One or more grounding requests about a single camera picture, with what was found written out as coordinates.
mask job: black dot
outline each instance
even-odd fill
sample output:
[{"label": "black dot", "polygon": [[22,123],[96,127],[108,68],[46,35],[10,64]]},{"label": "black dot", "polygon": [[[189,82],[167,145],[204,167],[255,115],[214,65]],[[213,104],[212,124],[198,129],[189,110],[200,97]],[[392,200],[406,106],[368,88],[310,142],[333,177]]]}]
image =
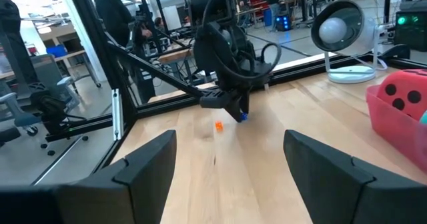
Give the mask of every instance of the black dot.
[{"label": "black dot", "polygon": [[396,98],[393,101],[393,107],[395,107],[399,110],[403,110],[405,108],[405,102],[401,98]]},{"label": "black dot", "polygon": [[387,95],[394,95],[396,94],[396,86],[394,84],[388,84],[386,86],[386,93]]},{"label": "black dot", "polygon": [[408,101],[411,103],[419,103],[421,101],[421,93],[417,91],[410,91],[408,93]]}]

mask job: wooden tabletop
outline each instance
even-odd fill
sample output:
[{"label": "wooden tabletop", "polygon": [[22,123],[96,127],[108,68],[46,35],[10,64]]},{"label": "wooden tabletop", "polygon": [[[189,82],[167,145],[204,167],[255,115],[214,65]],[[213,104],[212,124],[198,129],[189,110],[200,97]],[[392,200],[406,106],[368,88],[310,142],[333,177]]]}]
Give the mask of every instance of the wooden tabletop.
[{"label": "wooden tabletop", "polygon": [[279,0],[279,4],[293,3],[296,0]]},{"label": "wooden tabletop", "polygon": [[13,71],[6,72],[6,73],[0,73],[0,80],[8,78],[8,77],[13,77],[13,76],[15,76],[15,73]]},{"label": "wooden tabletop", "polygon": [[286,129],[427,184],[427,176],[371,128],[366,88],[393,71],[355,85],[332,83],[324,73],[252,93],[243,123],[199,105],[140,119],[115,160],[175,129],[175,175],[162,224],[311,223],[284,156]]},{"label": "wooden tabletop", "polygon": [[83,54],[85,52],[86,52],[85,50],[76,51],[76,52],[73,52],[73,53],[70,53],[70,54],[66,54],[65,56],[62,56],[62,57],[57,57],[57,58],[55,58],[55,61],[62,61],[64,59],[68,59],[70,57],[74,57],[76,55],[80,55],[80,54]]},{"label": "wooden tabletop", "polygon": [[[184,45],[189,45],[191,39],[185,39],[183,41],[181,41]],[[181,46],[176,44],[176,43],[172,43],[168,48],[167,51],[171,51],[174,49],[178,49]],[[168,64],[168,63],[173,63],[175,61],[184,59],[184,58],[188,58],[188,57],[192,57],[193,56],[193,48],[190,49],[185,49],[185,50],[181,50],[181,51],[176,51],[174,53],[169,53],[166,55],[161,55],[158,59],[158,61],[162,64]]]},{"label": "wooden tabletop", "polygon": [[246,10],[246,11],[239,11],[236,14],[237,15],[243,15],[243,14],[246,14],[246,13],[252,13],[252,12],[261,11],[261,10],[262,10],[262,7],[257,7],[257,8],[252,8],[252,9],[249,9],[249,10]]}]

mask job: green light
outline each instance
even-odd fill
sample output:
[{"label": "green light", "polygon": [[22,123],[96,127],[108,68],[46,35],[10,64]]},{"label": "green light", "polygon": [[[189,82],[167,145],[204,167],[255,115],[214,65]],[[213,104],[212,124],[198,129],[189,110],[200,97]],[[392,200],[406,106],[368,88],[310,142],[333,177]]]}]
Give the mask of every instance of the green light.
[{"label": "green light", "polygon": [[399,19],[398,19],[399,25],[403,25],[403,24],[405,24],[405,22],[406,22],[406,17],[399,17]]}]

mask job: pink bin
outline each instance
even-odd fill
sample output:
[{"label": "pink bin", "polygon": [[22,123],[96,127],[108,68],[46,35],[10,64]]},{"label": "pink bin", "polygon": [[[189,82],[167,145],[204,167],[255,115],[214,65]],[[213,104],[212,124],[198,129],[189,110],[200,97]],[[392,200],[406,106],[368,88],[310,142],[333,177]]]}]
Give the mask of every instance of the pink bin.
[{"label": "pink bin", "polygon": [[427,125],[377,98],[379,88],[375,85],[366,92],[372,128],[427,173]]}]

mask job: lamp base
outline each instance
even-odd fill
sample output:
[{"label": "lamp base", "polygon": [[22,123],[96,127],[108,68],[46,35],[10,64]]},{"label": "lamp base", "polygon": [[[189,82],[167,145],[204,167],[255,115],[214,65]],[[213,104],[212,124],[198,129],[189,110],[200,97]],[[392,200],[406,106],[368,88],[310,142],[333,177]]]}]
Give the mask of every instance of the lamp base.
[{"label": "lamp base", "polygon": [[372,80],[376,72],[367,66],[349,66],[331,69],[328,72],[328,79],[335,83],[355,84]]}]

